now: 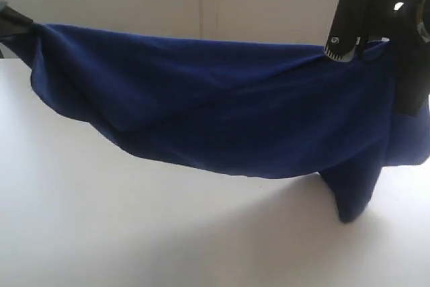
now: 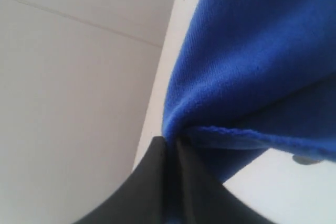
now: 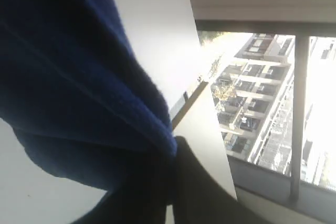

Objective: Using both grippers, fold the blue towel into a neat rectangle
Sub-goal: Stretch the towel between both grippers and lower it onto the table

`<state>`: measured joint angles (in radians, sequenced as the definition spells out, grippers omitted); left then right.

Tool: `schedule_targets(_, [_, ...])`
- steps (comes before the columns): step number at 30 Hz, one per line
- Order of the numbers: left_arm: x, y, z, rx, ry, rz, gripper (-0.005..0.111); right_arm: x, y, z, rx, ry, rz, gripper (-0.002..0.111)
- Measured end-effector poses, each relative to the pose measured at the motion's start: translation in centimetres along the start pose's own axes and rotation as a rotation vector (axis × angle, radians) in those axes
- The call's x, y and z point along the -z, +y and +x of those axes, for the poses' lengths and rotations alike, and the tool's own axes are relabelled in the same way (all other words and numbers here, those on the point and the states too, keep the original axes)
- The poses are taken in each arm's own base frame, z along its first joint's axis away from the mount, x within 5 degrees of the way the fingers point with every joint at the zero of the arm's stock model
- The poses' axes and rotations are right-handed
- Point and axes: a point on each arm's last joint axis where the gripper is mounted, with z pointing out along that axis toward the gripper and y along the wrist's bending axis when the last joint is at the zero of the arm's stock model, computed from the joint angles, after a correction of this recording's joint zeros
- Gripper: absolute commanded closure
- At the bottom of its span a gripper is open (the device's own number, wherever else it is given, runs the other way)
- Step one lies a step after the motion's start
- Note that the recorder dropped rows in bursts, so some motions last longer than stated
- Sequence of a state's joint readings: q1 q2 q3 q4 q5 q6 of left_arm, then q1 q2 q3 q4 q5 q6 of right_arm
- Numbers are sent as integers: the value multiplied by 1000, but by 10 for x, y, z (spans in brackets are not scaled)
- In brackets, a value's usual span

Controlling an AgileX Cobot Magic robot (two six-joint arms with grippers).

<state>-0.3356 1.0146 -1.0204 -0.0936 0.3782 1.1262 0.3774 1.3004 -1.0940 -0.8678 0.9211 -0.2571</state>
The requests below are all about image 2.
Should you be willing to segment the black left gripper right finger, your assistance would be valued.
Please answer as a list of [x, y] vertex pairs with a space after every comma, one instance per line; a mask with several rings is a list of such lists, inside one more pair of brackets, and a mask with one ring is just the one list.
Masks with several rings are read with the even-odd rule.
[[187, 141], [177, 140], [176, 151], [182, 187], [182, 223], [272, 223], [237, 199], [210, 174]]

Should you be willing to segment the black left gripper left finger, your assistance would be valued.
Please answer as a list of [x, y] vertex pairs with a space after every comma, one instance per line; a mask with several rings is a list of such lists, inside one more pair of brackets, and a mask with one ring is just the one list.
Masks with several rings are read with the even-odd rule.
[[105, 202], [78, 220], [81, 224], [163, 223], [166, 141], [154, 137], [140, 163]]

